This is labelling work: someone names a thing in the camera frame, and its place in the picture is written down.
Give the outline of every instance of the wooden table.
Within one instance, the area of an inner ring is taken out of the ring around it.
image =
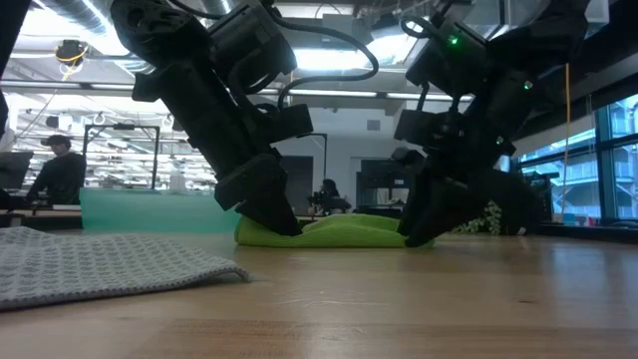
[[[449,236],[433,251],[186,245],[255,276],[0,314],[3,359],[636,358],[638,247]]]

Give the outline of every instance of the green towel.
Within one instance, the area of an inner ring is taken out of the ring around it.
[[[242,217],[235,241],[243,245],[305,248],[402,248],[406,238],[396,232],[399,221],[368,214],[334,214],[303,227],[296,236],[279,235]],[[427,247],[431,248],[432,240]]]

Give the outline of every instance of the gray cloth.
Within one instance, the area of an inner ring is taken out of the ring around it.
[[[146,234],[0,229],[0,310],[184,287],[248,273],[233,261]]]

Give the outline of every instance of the person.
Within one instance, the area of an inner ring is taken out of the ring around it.
[[[352,205],[342,198],[337,189],[337,184],[332,179],[324,179],[320,191],[313,194],[313,205],[308,208],[309,214],[345,213]]]
[[[46,144],[56,157],[47,161],[31,186],[27,199],[38,198],[38,192],[47,190],[49,204],[79,204],[80,188],[84,186],[87,161],[71,152],[71,141],[62,135],[53,135]]]

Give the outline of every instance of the window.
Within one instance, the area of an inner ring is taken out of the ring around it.
[[[596,142],[596,131],[594,129],[587,130],[583,133],[574,135],[569,138],[569,149],[577,149],[585,146],[593,146]],[[518,160],[522,163],[525,161],[531,161],[539,159],[545,156],[559,154],[565,152],[566,140],[558,141],[549,146],[540,148],[534,152],[521,156]]]
[[[609,117],[614,139],[638,133],[638,95],[610,105]]]
[[[613,159],[618,218],[638,218],[638,145],[615,149]]]
[[[530,166],[524,174],[558,174],[551,179],[551,197],[554,213],[562,212],[564,160]],[[567,162],[565,181],[565,213],[600,217],[600,193],[598,191],[598,162],[596,154],[574,157]]]

